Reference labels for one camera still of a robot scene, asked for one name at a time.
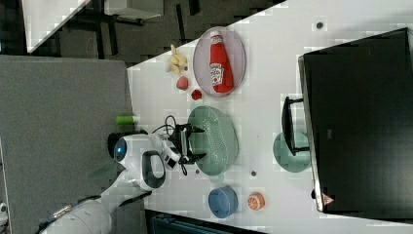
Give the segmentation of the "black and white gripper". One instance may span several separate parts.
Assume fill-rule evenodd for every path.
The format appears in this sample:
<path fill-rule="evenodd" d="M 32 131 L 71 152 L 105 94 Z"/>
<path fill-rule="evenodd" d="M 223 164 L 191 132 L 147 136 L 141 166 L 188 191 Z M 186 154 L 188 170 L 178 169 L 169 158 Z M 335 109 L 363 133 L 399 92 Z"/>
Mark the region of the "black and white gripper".
<path fill-rule="evenodd" d="M 189 155 L 188 134 L 204 133 L 205 130 L 192 124 L 176 125 L 172 134 L 167 134 L 164 139 L 164 161 L 168 169 L 173 169 L 176 165 L 195 164 L 203 159 L 206 154 Z"/>

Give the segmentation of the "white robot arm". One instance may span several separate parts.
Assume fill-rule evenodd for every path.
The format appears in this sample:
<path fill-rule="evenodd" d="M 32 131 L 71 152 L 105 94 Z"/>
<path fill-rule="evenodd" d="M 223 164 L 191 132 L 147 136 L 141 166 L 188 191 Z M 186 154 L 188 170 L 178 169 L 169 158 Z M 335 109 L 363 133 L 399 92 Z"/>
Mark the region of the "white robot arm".
<path fill-rule="evenodd" d="M 114 182 L 98 195 L 82 199 L 54 212 L 35 234 L 109 234 L 119 207 L 141 199 L 163 186 L 167 171 L 202 159 L 190 148 L 189 137 L 203 130 L 191 124 L 177 125 L 169 134 L 135 133 L 120 137 L 112 158 L 123 167 Z"/>

